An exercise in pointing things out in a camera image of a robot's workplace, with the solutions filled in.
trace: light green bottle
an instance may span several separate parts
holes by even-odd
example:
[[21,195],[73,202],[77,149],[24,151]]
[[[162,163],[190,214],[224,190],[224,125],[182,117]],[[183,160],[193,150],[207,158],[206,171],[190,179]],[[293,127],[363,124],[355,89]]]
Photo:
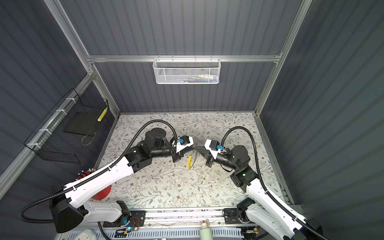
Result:
[[208,224],[205,221],[203,221],[201,224],[200,240],[214,240],[214,237],[212,236],[212,230],[210,227],[208,227]]

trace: yellow handle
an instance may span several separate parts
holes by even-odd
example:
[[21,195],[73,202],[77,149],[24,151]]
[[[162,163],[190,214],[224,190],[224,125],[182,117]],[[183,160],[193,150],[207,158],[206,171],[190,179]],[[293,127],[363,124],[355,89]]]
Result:
[[189,157],[188,160],[188,168],[191,169],[192,156]]
[[100,115],[99,118],[97,119],[98,122],[100,122],[100,121],[103,119],[103,117],[104,117],[105,114],[107,113],[107,110],[108,110],[108,108],[105,108],[105,109],[104,109],[104,111],[101,113],[101,115]]

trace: red container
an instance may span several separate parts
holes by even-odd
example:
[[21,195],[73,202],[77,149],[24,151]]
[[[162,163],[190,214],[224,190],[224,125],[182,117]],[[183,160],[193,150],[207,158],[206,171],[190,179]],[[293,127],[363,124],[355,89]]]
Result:
[[106,196],[108,196],[108,194],[111,192],[111,188],[112,188],[112,185],[109,185],[108,187],[106,187],[105,189],[101,190],[100,192],[96,193],[92,199],[94,200],[101,200],[103,198],[105,198]]

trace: table surface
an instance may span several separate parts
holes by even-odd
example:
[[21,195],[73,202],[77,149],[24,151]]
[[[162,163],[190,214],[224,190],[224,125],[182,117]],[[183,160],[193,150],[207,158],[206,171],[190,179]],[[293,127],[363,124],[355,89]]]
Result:
[[[138,129],[152,119],[169,122],[178,136],[192,136],[198,146],[204,145],[206,139],[221,141],[234,126],[246,127],[255,139],[266,186],[283,199],[252,113],[121,115],[99,168],[116,159]],[[171,139],[169,127],[154,123],[142,131],[134,145],[144,139],[146,131],[154,127],[163,128],[167,132],[166,138]],[[244,145],[248,149],[250,166],[256,171],[252,143],[246,132],[235,130],[227,137],[225,147],[232,148],[235,145]],[[191,169],[188,169],[189,156],[194,162]],[[233,184],[229,176],[230,173],[218,164],[212,168],[205,166],[205,159],[195,151],[187,153],[177,163],[172,163],[171,157],[154,158],[151,165],[115,182],[111,193],[98,202],[123,200],[131,209],[235,206],[247,195]]]

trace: white basket contents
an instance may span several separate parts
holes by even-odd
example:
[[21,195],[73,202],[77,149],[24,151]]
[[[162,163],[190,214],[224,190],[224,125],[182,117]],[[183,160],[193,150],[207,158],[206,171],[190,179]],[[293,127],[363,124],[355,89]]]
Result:
[[153,61],[158,84],[217,84],[221,62],[215,61]]

